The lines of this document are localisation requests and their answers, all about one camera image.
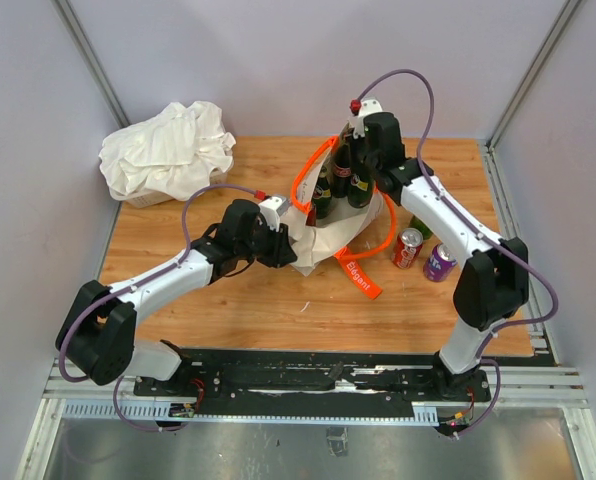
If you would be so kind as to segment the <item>canvas tote bag orange handles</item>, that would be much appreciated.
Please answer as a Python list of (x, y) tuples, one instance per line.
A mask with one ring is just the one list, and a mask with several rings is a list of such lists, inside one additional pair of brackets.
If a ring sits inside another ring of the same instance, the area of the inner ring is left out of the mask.
[[(334, 258), (349, 280), (366, 297), (374, 300), (382, 293), (382, 289), (365, 274), (359, 261), (383, 252), (394, 240), (397, 216), (393, 202), (374, 188), (372, 199), (364, 208), (353, 208), (345, 199), (333, 199), (326, 218), (317, 219), (315, 227), (305, 225), (318, 174), (323, 166), (332, 165), (332, 150), (336, 148), (338, 137), (327, 138), (293, 179), (290, 207), (282, 216), (282, 221), (289, 226), (291, 246), (297, 255), (292, 267), (308, 276), (321, 262)], [(377, 219), (383, 209), (389, 211), (390, 218), (385, 240), (376, 247), (354, 253), (350, 243)]]

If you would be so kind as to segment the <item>green bottle gold foil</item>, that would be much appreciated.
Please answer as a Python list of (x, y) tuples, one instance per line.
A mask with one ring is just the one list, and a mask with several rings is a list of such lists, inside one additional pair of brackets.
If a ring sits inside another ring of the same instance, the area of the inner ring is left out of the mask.
[(429, 240), (433, 236), (431, 229), (417, 216), (413, 216), (411, 218), (409, 227), (418, 230), (421, 233), (424, 241)]

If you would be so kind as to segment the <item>red cola can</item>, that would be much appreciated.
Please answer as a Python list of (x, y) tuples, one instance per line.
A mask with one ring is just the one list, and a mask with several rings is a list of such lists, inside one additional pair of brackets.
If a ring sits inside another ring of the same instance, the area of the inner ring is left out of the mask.
[(412, 266), (423, 246), (422, 233), (416, 228), (406, 228), (397, 237), (391, 254), (392, 263), (400, 268)]

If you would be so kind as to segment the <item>purple soda can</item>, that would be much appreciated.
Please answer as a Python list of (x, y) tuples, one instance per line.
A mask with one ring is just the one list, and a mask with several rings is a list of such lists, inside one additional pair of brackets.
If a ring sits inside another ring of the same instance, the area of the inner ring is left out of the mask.
[(447, 279), (457, 261), (444, 243), (436, 245), (423, 267), (424, 276), (432, 282), (443, 282)]

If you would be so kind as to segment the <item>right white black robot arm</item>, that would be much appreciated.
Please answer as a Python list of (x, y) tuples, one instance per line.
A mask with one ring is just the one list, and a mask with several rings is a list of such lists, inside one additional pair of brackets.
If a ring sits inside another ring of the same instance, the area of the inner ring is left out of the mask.
[(410, 211), (444, 243), (460, 269), (453, 294), (458, 320), (435, 354), (431, 387), (444, 400), (464, 392), (493, 331), (527, 303), (528, 248), (483, 226), (444, 188), (420, 155), (409, 157), (389, 112), (351, 117), (350, 161), (378, 190)]

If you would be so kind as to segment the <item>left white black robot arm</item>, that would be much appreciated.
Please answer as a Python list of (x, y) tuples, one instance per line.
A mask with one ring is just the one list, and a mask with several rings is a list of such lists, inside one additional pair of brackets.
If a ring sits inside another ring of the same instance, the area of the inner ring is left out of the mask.
[(237, 199), (220, 222), (168, 261), (109, 286), (97, 280), (84, 284), (55, 341), (63, 378), (78, 380), (66, 369), (72, 362), (83, 379), (99, 386), (134, 375), (157, 380), (170, 395), (185, 393), (192, 371), (182, 365), (179, 348), (165, 341), (138, 341), (137, 327), (179, 297), (237, 274), (241, 261), (270, 268), (296, 261), (289, 228), (281, 220), (288, 207), (282, 196), (259, 204)]

